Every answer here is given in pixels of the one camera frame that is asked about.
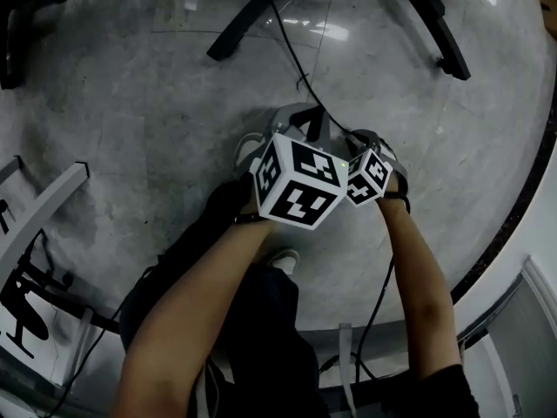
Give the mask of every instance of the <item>black chair base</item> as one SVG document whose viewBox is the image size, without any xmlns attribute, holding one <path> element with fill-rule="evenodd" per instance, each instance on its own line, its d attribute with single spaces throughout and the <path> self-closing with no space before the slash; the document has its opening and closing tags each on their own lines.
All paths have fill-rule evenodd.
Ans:
<svg viewBox="0 0 557 418">
<path fill-rule="evenodd" d="M 41 0 L 0 0 L 0 87 L 2 90 L 12 90 L 23 82 L 23 71 L 20 64 L 10 60 L 8 22 L 10 13 L 23 5 L 36 3 Z M 67 0 L 51 0 L 61 4 Z"/>
<path fill-rule="evenodd" d="M 409 0 L 418 11 L 441 51 L 438 66 L 446 74 L 468 80 L 470 71 L 462 57 L 453 34 L 443 19 L 445 6 L 441 0 Z M 230 22 L 207 51 L 209 57 L 220 61 L 232 55 L 245 33 L 271 6 L 269 0 L 251 0 Z"/>
</svg>

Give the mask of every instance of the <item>black sleeve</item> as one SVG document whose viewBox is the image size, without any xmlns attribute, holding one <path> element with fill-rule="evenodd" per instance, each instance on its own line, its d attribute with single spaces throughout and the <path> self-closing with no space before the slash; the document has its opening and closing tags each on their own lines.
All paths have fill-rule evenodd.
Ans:
<svg viewBox="0 0 557 418">
<path fill-rule="evenodd" d="M 444 368 L 419 381 L 413 397 L 419 416 L 480 417 L 461 365 Z"/>
</svg>

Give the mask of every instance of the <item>wire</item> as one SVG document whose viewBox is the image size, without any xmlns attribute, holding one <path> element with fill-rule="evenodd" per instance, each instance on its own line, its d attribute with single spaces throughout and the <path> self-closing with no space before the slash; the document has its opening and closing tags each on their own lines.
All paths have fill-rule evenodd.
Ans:
<svg viewBox="0 0 557 418">
<path fill-rule="evenodd" d="M 136 282 L 135 286 L 137 286 L 138 283 L 141 280 L 143 280 L 145 277 L 147 277 L 147 275 L 149 275 L 149 273 L 152 271 L 152 269 L 153 269 L 152 266 L 145 269 L 144 273 L 139 278 L 139 280 Z M 122 309 L 122 306 L 124 305 L 124 302 L 125 302 L 125 298 L 124 298 L 124 300 L 122 300 L 122 303 L 120 303 L 120 305 L 118 306 L 117 310 L 114 312 L 114 314 L 112 315 L 110 320 L 115 320 L 116 319 L 116 316 L 118 316 L 118 314 L 120 313 L 120 310 Z M 101 331 L 101 334 L 97 337 L 97 339 L 93 342 L 93 345 L 91 345 L 91 347 L 89 348 L 89 350 L 85 354 L 85 356 L 84 356 L 83 360 L 81 361 L 81 364 L 79 365 L 79 368 L 77 369 L 76 373 L 71 377 L 70 381 L 68 382 L 68 385 L 65 387 L 64 394 L 60 398 L 60 401 L 58 401 L 58 404 L 47 415 L 44 415 L 43 418 L 52 418 L 52 416 L 54 416 L 54 414 L 58 410 L 60 410 L 60 408 L 63 406 L 64 402 L 66 401 L 66 398 L 68 397 L 68 394 L 70 394 L 71 386 L 73 386 L 73 383 L 75 382 L 75 380 L 77 379 L 79 374 L 81 374 L 81 372 L 83 371 L 83 369 L 85 367 L 85 362 L 87 362 L 87 359 L 89 358 L 89 356 L 91 356 L 91 353 L 93 352 L 93 350 L 95 349 L 97 344 L 100 342 L 100 340 L 103 339 L 103 336 L 104 336 L 105 332 L 106 332 L 106 328 L 104 328 L 103 331 Z"/>
<path fill-rule="evenodd" d="M 333 118 L 331 116 L 331 114 L 329 113 L 329 111 L 325 108 L 325 106 L 323 105 L 323 103 L 321 102 L 321 100 L 318 98 L 318 96 L 315 94 L 315 91 L 313 91 L 312 86 L 310 85 L 309 81 L 307 80 L 307 74 L 304 72 L 304 69 L 302 68 L 301 63 L 298 60 L 298 57 L 296 56 L 296 53 L 294 52 L 294 49 L 292 48 L 292 44 L 290 43 L 290 39 L 288 38 L 287 34 L 286 34 L 286 30 L 285 30 L 285 26 L 282 23 L 282 20 L 280 19 L 280 14 L 279 14 L 279 10 L 277 9 L 277 6 L 274 2 L 274 0 L 269 0 L 269 3 L 272 6 L 272 10 L 275 13 L 275 16 L 277 18 L 277 22 L 278 22 L 278 26 L 280 28 L 280 31 L 282 32 L 282 36 L 285 40 L 286 46 L 288 47 L 288 50 L 290 51 L 290 54 L 292 55 L 292 59 L 294 60 L 294 63 L 296 64 L 296 66 L 298 67 L 298 71 L 300 74 L 300 80 L 298 81 L 298 83 L 296 84 L 296 87 L 298 88 L 298 84 L 300 83 L 300 81 L 304 81 L 305 86 L 307 87 L 307 90 L 310 92 L 310 94 L 312 95 L 313 99 L 315 99 L 315 102 L 317 102 L 328 114 L 329 114 L 329 119 L 331 119 L 331 121 L 344 133 L 347 133 L 349 135 L 354 136 L 356 139 L 358 140 L 362 140 L 360 139 L 359 135 L 353 133 L 352 131 L 350 131 L 349 129 L 347 129 L 346 127 L 344 127 L 343 125 L 341 125 L 339 122 L 337 122 L 337 120 L 335 118 Z M 386 143 L 386 141 L 383 138 L 379 138 L 379 140 L 394 154 L 393 149 Z M 408 213 L 410 213 L 410 202 L 408 201 L 408 198 L 406 196 L 401 196 L 399 193 L 396 194 L 391 194 L 391 198 L 398 198 L 398 199 L 403 199 L 406 205 L 406 210 L 408 211 Z M 393 269 L 394 269 L 394 260 L 393 258 L 391 258 L 391 263 L 389 264 L 389 269 L 387 271 L 386 277 L 385 277 L 385 281 L 383 282 L 383 287 L 381 288 L 381 293 L 379 295 L 379 298 L 377 300 L 377 303 L 375 304 L 375 308 L 373 309 L 373 313 L 372 313 L 372 317 L 370 318 L 370 320 L 367 322 L 366 325 L 366 329 L 364 330 L 364 333 L 362 334 L 361 339 L 359 340 L 359 344 L 358 344 L 358 352 L 355 354 L 356 357 L 356 383 L 359 383 L 359 369 L 360 367 L 364 368 L 364 371 L 368 374 L 368 376 L 372 379 L 372 380 L 376 380 L 377 378 L 375 376 L 373 376 L 372 372 L 366 367 L 366 365 L 364 364 L 364 362 L 361 360 L 361 355 L 362 355 L 362 348 L 364 346 L 364 342 L 366 340 L 366 336 L 369 333 L 369 330 L 373 324 L 373 322 L 375 321 L 375 317 L 377 316 L 377 313 L 379 311 L 379 308 L 381 306 L 381 303 L 383 302 L 383 298 L 385 297 L 385 292 L 386 292 L 386 288 L 389 284 L 389 280 L 391 279 L 391 274 L 393 273 Z M 333 356 L 329 361 L 326 361 L 325 364 L 323 364 L 322 368 L 329 362 L 331 362 L 331 365 L 334 364 L 334 362 L 336 361 L 335 358 L 338 359 L 338 356 Z"/>
<path fill-rule="evenodd" d="M 54 304 L 52 303 L 52 293 L 49 291 L 49 298 L 50 298 L 50 307 L 54 310 L 54 317 L 52 318 L 51 325 L 54 327 L 56 322 L 56 317 L 58 317 L 58 309 L 54 308 Z M 58 362 L 58 358 L 60 354 L 58 352 L 58 345 L 56 344 L 56 339 L 54 340 L 54 349 L 56 350 L 56 359 L 54 360 L 54 364 L 52 364 L 52 371 L 50 372 L 50 381 L 52 381 L 52 375 L 54 374 L 54 369 L 56 368 L 56 363 Z"/>
<path fill-rule="evenodd" d="M 389 270 L 386 272 L 385 281 L 383 282 L 381 293 L 379 294 L 379 298 L 377 299 L 375 308 L 373 309 L 372 317 L 370 317 L 369 321 L 367 322 L 366 329 L 364 329 L 364 333 L 362 334 L 362 337 L 359 340 L 358 352 L 356 353 L 356 361 L 362 360 L 362 348 L 364 347 L 366 336 L 369 333 L 369 329 L 372 327 L 373 321 L 375 320 L 375 316 L 377 316 L 379 307 L 381 307 L 381 303 L 383 302 L 383 298 L 385 297 L 386 288 L 389 285 L 389 280 L 391 279 L 393 268 L 394 268 L 394 260 L 393 257 L 391 257 L 391 263 L 389 263 Z M 359 383 L 359 364 L 356 364 L 356 384 L 358 383 Z"/>
<path fill-rule="evenodd" d="M 286 46 L 288 47 L 288 50 L 290 51 L 290 54 L 292 55 L 292 59 L 294 59 L 294 63 L 296 64 L 296 66 L 298 67 L 298 72 L 301 76 L 301 80 L 304 81 L 305 86 L 307 87 L 307 90 L 310 92 L 310 94 L 312 95 L 313 99 L 315 99 L 315 102 L 317 102 L 328 114 L 329 114 L 329 119 L 331 119 L 331 122 L 333 124 L 335 124 L 340 130 L 342 130 L 344 133 L 347 133 L 349 135 L 352 135 L 352 131 L 348 130 L 346 127 L 344 127 L 342 124 L 340 124 L 335 118 L 333 118 L 331 116 L 331 113 L 329 113 L 329 111 L 325 108 L 325 106 L 323 105 L 323 103 L 319 100 L 318 96 L 315 94 L 315 91 L 313 91 L 312 86 L 310 85 L 309 81 L 307 80 L 307 76 L 308 74 L 305 73 L 304 69 L 302 68 L 301 63 L 298 60 L 298 56 L 296 56 L 296 53 L 294 52 L 294 49 L 292 48 L 292 44 L 290 43 L 290 39 L 288 38 L 288 36 L 286 35 L 286 30 L 285 30 L 285 26 L 282 24 L 282 20 L 280 19 L 280 14 L 279 14 L 279 10 L 277 9 L 277 6 L 275 5 L 275 1 L 274 0 L 269 0 L 269 3 L 272 6 L 272 10 L 275 13 L 275 16 L 277 17 L 277 21 L 278 21 L 278 26 L 280 27 L 280 31 L 282 32 L 282 36 L 285 39 L 285 43 Z"/>
<path fill-rule="evenodd" d="M 358 355 L 355 354 L 354 352 L 350 353 L 355 359 L 356 361 L 358 361 Z M 336 362 L 339 360 L 339 356 L 333 356 L 332 358 L 329 358 L 327 361 L 325 361 L 323 363 L 323 365 L 321 366 L 321 368 L 319 369 L 319 374 L 322 374 L 323 372 L 326 372 L 329 368 L 331 368 L 334 364 L 336 364 Z M 372 371 L 367 368 L 366 364 L 364 364 L 363 361 L 359 361 L 360 366 L 364 369 L 364 371 L 367 373 L 367 375 L 370 377 L 370 379 L 376 381 L 377 378 L 373 375 Z"/>
</svg>

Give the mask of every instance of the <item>concrete floor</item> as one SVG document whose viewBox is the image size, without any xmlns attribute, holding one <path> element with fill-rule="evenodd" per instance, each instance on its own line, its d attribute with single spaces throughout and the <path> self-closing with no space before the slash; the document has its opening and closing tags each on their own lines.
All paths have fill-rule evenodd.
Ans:
<svg viewBox="0 0 557 418">
<path fill-rule="evenodd" d="M 37 13 L 47 34 L 30 48 L 27 83 L 0 93 L 0 158 L 20 155 L 27 178 L 0 195 L 17 214 L 74 161 L 89 163 L 89 182 L 47 227 L 88 301 L 115 307 L 231 176 L 238 139 L 273 107 L 307 100 L 271 14 L 230 59 L 205 55 L 247 1 L 70 0 Z M 331 114 L 379 132 L 408 167 L 413 217 L 453 287 L 527 176 L 556 55 L 538 0 L 443 2 L 467 82 L 432 67 L 439 52 L 407 0 L 279 8 Z M 343 203 L 314 233 L 281 229 L 269 247 L 282 245 L 303 258 L 299 328 L 366 322 L 391 252 L 376 206 Z M 392 283 L 378 322 L 401 318 Z"/>
</svg>

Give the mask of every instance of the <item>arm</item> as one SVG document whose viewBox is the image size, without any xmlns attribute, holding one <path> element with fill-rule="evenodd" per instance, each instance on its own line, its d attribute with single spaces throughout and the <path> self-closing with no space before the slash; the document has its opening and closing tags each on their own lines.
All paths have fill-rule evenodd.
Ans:
<svg viewBox="0 0 557 418">
<path fill-rule="evenodd" d="M 418 377 L 460 364 L 454 326 L 453 302 L 445 277 L 419 233 L 404 202 L 381 199 L 394 272 L 406 319 L 410 368 Z"/>
<path fill-rule="evenodd" d="M 124 360 L 115 418 L 186 416 L 234 294 L 271 230 L 271 221 L 231 226 L 149 312 Z"/>
</svg>

